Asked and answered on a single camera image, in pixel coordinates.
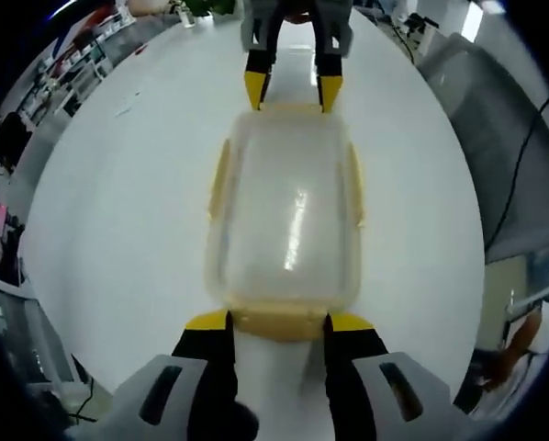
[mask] black cable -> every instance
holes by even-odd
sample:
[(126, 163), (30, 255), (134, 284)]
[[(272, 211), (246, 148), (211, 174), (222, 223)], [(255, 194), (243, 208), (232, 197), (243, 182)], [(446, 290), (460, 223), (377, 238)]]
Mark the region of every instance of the black cable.
[(488, 253), (488, 250), (490, 250), (491, 246), (493, 246), (493, 243), (495, 242), (495, 240), (499, 236), (499, 233), (501, 232), (501, 228), (503, 227), (503, 223), (505, 222), (505, 219), (507, 219), (507, 214), (510, 210), (511, 201), (513, 200), (513, 194), (515, 193), (515, 186), (517, 185), (517, 176), (520, 171), (521, 159), (523, 158), (523, 154), (525, 153), (525, 149), (528, 145), (528, 142), (530, 141), (530, 138), (533, 135), (533, 131), (535, 130), (535, 127), (538, 124), (538, 122), (542, 119), (542, 113), (545, 111), (548, 105), (549, 105), (549, 98), (545, 100), (542, 106), (538, 109), (538, 112), (533, 117), (532, 123), (530, 124), (530, 129), (528, 130), (528, 134), (523, 140), (523, 143), (521, 144), (520, 154), (518, 155), (517, 162), (515, 163), (515, 170), (513, 172), (513, 178), (511, 179), (510, 193), (507, 197), (507, 202), (505, 203), (505, 209), (503, 209), (503, 212), (501, 213), (501, 217), (499, 219), (499, 223), (497, 224), (497, 228), (495, 228), (495, 232), (493, 232), (493, 235), (485, 245), (485, 254)]
[(93, 398), (93, 387), (94, 387), (94, 385), (95, 385), (95, 379), (93, 377), (91, 377), (91, 386), (89, 387), (89, 396), (87, 397), (87, 399), (85, 401), (83, 401), (83, 404), (81, 404), (81, 407), (79, 407), (79, 410), (76, 411), (76, 413), (74, 414), (74, 418), (76, 419), (77, 424), (79, 424), (79, 419), (80, 418), (84, 418), (84, 417), (81, 416), (81, 410)]
[(395, 35), (397, 35), (397, 38), (401, 41), (401, 43), (403, 43), (403, 46), (405, 46), (405, 49), (407, 49), (407, 52), (409, 54), (409, 59), (411, 60), (411, 63), (415, 64), (415, 58), (413, 58), (413, 52), (409, 48), (409, 45), (407, 44), (405, 39), (403, 39), (403, 37), (401, 37), (401, 34), (399, 34), (399, 31), (395, 27), (395, 25), (393, 24), (393, 21), (391, 21), (391, 28), (393, 29), (393, 32), (395, 32)]
[(401, 41), (403, 46), (405, 46), (405, 49), (407, 49), (407, 52), (409, 54), (409, 59), (411, 60), (411, 63), (415, 64), (415, 58), (413, 57), (413, 52), (411, 51), (411, 48), (409, 47), (409, 45), (407, 44), (405, 39), (403, 39), (401, 34), (399, 34), (398, 29), (393, 24), (393, 19), (387, 15), (387, 12), (385, 12), (385, 9), (383, 8), (383, 6), (381, 5), (381, 2), (379, 2), (379, 0), (375, 0), (374, 3), (381, 10), (381, 12), (383, 13), (383, 16), (388, 18), (388, 25), (393, 29), (393, 32), (395, 32), (395, 35), (397, 35), (397, 38), (399, 39), (399, 41)]
[(72, 418), (75, 418), (75, 419), (78, 419), (78, 420), (84, 420), (84, 421), (88, 421), (89, 423), (96, 423), (97, 420), (95, 418), (89, 418), (88, 416), (82, 416), (82, 415), (78, 415), (76, 413), (67, 413), (69, 416), (71, 416)]

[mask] white table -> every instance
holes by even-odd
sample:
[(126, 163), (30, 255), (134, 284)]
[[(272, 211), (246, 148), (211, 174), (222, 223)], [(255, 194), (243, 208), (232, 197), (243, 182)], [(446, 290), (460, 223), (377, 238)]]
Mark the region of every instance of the white table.
[[(421, 76), (365, 18), (353, 13), (351, 23), (336, 111), (360, 154), (367, 213), (352, 310), (454, 397), (482, 301), (475, 191)], [(309, 25), (285, 25), (279, 47), (302, 50), (311, 34)], [(279, 58), (268, 99), (304, 82), (315, 101), (308, 73), (290, 73), (305, 65), (290, 62), (292, 52)], [(164, 32), (84, 103), (39, 181), (22, 243), (26, 269), (62, 340), (109, 390), (170, 353), (188, 320), (220, 306), (204, 287), (206, 208), (221, 144), (249, 109), (245, 60), (238, 23)], [(279, 417), (292, 422), (276, 439), (301, 438), (299, 426), (333, 439), (321, 369), (303, 375), (309, 348), (238, 338), (240, 397), (259, 413), (263, 439)]]

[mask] wall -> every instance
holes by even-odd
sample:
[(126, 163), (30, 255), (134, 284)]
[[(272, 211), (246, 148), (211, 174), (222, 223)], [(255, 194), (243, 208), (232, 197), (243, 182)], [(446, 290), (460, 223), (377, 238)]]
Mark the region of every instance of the wall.
[(399, 0), (396, 12), (404, 20), (407, 16), (417, 12), (422, 17), (431, 18), (438, 24), (443, 22), (446, 16), (448, 4), (462, 0)]
[(513, 298), (527, 297), (526, 259), (519, 255), (485, 267), (485, 292), (480, 313), (480, 326), (476, 333), (476, 347), (498, 349), (505, 327), (505, 310)]
[[(83, 27), (84, 22), (90, 17), (87, 16), (83, 18), (82, 20), (76, 22), (70, 29), (69, 32), (64, 37), (64, 40), (62, 42), (61, 48), (58, 51), (58, 55), (64, 53), (66, 48), (73, 42), (74, 37), (78, 33), (79, 30)], [(29, 89), (32, 86), (32, 82), (34, 80), (34, 69), (36, 69), (36, 65), (39, 63), (40, 60), (45, 60), (50, 55), (52, 55), (52, 51), (54, 50), (54, 46), (56, 44), (56, 40), (53, 41), (51, 44), (48, 45), (44, 51), (42, 51), (35, 59), (34, 61), (26, 68), (24, 73), (22, 73), (19, 78), (17, 78), (17, 81), (14, 83), (14, 85), (11, 87), (9, 92), (7, 93), (6, 98), (3, 100), (0, 106), (0, 117), (4, 117), (7, 113), (13, 112), (17, 109), (19, 104), (21, 103), (21, 100), (24, 99), (24, 96), (29, 91)]]
[(450, 0), (440, 24), (440, 32), (448, 37), (453, 32), (460, 33), (468, 15), (468, 0)]
[[(535, 106), (541, 106), (549, 97), (549, 87), (536, 62), (504, 16), (485, 14), (475, 43), (510, 72)], [(543, 113), (543, 119), (549, 129), (549, 107)]]

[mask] gray panel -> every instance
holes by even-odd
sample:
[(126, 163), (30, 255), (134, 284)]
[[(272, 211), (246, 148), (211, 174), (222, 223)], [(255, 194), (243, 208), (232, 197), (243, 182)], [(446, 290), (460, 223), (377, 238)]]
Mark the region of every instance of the gray panel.
[(34, 335), (30, 331), (26, 314), (29, 301), (32, 300), (23, 300), (0, 290), (0, 308), (5, 322), (0, 332), (1, 343), (23, 383), (49, 383), (51, 379), (40, 363), (42, 354), (39, 353)]
[[(460, 35), (453, 34), (418, 67), (465, 153), (486, 243), (505, 208), (520, 147), (538, 108), (505, 68)], [(540, 120), (521, 161), (507, 219), (486, 260), (548, 245), (549, 129)]]
[[(379, 441), (452, 440), (472, 433), (472, 420), (450, 403), (448, 386), (404, 353), (353, 361), (363, 381), (375, 416)], [(405, 421), (387, 378), (384, 364), (395, 365), (421, 403), (421, 415)]]
[(51, 358), (52, 365), (56, 369), (58, 378), (64, 382), (73, 382), (73, 372), (69, 366), (69, 360), (67, 359), (64, 346), (62, 345), (61, 338), (56, 334), (52, 323), (48, 320), (48, 317), (44, 313), (44, 310), (39, 306), (38, 301), (35, 300), (36, 313), (39, 315), (39, 323), (42, 328), (43, 336), (48, 347), (49, 356)]
[[(157, 356), (119, 386), (111, 410), (97, 423), (81, 430), (76, 439), (86, 440), (176, 440), (185, 441), (191, 405), (207, 361), (176, 356)], [(157, 425), (140, 418), (140, 409), (164, 368), (182, 369)]]

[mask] person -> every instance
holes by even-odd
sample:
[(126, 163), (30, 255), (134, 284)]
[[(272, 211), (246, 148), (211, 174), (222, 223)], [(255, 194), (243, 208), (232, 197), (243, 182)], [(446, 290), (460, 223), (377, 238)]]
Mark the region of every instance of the person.
[(478, 376), (482, 380), (476, 381), (469, 369), (454, 404), (474, 419), (507, 418), (545, 364), (549, 354), (549, 303), (544, 302), (518, 323), (521, 325), (511, 333), (505, 349), (477, 350), (473, 355), (479, 361)]
[(128, 11), (133, 17), (176, 14), (180, 2), (176, 0), (127, 0)]
[(307, 1), (297, 0), (294, 3), (293, 12), (285, 17), (285, 21), (288, 21), (294, 25), (309, 23), (311, 21), (311, 17), (309, 16), (308, 8), (309, 3)]

